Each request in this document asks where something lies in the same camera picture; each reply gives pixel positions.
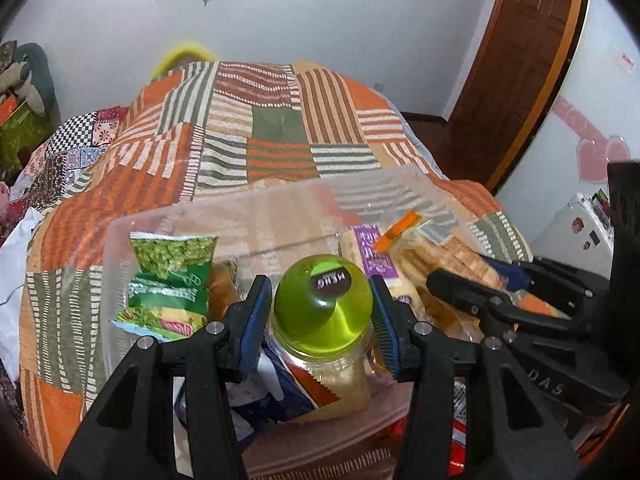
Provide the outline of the green jelly cup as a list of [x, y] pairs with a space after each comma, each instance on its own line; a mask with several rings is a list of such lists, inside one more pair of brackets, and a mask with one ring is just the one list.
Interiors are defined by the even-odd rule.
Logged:
[[273, 296], [268, 337], [303, 366], [360, 359], [372, 335], [371, 286], [355, 263], [320, 254], [294, 262]]

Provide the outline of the orange cracker pack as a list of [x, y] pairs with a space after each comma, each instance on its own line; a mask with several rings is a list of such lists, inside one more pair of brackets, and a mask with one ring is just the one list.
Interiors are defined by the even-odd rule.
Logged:
[[418, 291], [428, 315], [440, 327], [457, 321], [459, 315], [427, 290], [426, 279], [432, 272], [446, 270], [500, 292], [506, 290], [506, 279], [484, 258], [433, 218], [415, 210], [393, 224], [373, 244], [373, 249], [390, 255]]

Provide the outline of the purple label bread pack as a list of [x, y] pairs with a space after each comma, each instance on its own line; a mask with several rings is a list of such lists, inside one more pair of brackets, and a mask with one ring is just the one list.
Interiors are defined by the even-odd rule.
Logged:
[[390, 255], [374, 250], [373, 245], [380, 237], [377, 224], [350, 226], [338, 237], [340, 254], [355, 263], [367, 278], [380, 274], [392, 297], [408, 304], [414, 315], [424, 320], [426, 311], [416, 286], [401, 272]]

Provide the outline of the blue snack bag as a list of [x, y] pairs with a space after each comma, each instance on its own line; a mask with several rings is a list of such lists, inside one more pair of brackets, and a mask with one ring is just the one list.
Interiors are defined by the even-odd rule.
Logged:
[[247, 448], [266, 429], [321, 411], [342, 400], [338, 387], [330, 388], [308, 370], [283, 359], [262, 340], [257, 365], [242, 382], [226, 389], [238, 445]]

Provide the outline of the green pea snack bag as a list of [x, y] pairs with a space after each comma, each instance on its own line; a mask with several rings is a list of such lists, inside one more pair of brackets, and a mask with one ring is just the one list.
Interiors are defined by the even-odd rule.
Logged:
[[206, 282], [218, 238], [132, 232], [129, 240], [139, 271], [112, 324], [163, 342], [191, 337], [207, 323]]

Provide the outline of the red snack packet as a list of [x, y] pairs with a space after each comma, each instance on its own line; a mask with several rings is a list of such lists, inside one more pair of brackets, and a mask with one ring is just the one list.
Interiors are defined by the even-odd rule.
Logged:
[[[407, 426], [407, 419], [405, 417], [394, 422], [392, 426], [388, 427], [390, 430], [390, 438], [392, 444], [390, 448], [398, 453], [402, 438]], [[449, 465], [448, 476], [455, 477], [462, 474], [465, 468], [465, 445], [466, 445], [466, 426], [460, 420], [456, 418], [452, 421], [452, 437], [449, 452]]]

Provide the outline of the white sticker covered appliance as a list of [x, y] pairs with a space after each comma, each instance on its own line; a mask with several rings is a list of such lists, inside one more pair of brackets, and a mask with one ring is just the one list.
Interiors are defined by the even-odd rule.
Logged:
[[549, 258], [609, 278], [614, 232], [608, 216], [592, 198], [574, 195], [533, 241], [537, 257]]

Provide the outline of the clear plastic storage bin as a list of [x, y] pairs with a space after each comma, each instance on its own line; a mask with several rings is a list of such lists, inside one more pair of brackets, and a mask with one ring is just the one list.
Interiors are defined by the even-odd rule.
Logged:
[[[126, 290], [138, 264], [132, 232], [213, 235], [214, 258], [238, 267], [240, 295], [258, 274], [277, 283], [300, 258], [338, 254], [338, 237], [350, 226], [388, 229], [410, 210], [433, 218], [484, 256], [498, 250], [480, 230], [480, 200], [486, 191], [469, 181], [434, 180], [413, 166], [352, 172], [299, 182], [270, 181], [120, 217], [106, 231], [103, 252], [101, 338], [104, 365], [112, 372], [134, 335], [114, 326], [126, 306]], [[245, 451], [253, 479], [388, 479], [396, 456], [389, 426], [408, 414], [411, 388], [364, 361], [370, 404], [361, 411], [321, 422], [273, 425]]]

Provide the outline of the white plastic bag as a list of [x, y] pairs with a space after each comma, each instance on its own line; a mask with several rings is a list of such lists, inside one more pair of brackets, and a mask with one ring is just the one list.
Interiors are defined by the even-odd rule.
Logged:
[[1, 246], [0, 330], [1, 362], [12, 382], [16, 382], [20, 367], [20, 304], [26, 280], [27, 246], [32, 232], [43, 215], [28, 208]]

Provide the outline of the wooden door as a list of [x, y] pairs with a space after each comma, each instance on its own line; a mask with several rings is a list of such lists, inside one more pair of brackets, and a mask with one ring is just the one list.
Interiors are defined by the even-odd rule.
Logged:
[[585, 0], [495, 0], [448, 122], [446, 175], [497, 191], [568, 70]]

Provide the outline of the patchwork striped bed quilt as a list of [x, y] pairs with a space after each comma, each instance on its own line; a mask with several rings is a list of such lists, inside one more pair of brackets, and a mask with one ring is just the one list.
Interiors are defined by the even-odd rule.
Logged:
[[99, 337], [108, 224], [196, 198], [413, 164], [491, 257], [532, 253], [483, 185], [449, 180], [384, 96], [312, 63], [195, 62], [128, 108], [66, 120], [32, 155], [43, 214], [26, 259], [21, 389], [29, 440], [56, 468], [106, 379]]

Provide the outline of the yellow curved object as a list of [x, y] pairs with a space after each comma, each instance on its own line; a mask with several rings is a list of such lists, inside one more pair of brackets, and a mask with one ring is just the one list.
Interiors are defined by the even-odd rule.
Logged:
[[151, 78], [156, 79], [187, 62], [215, 62], [216, 56], [197, 42], [183, 42], [170, 49], [154, 68]]

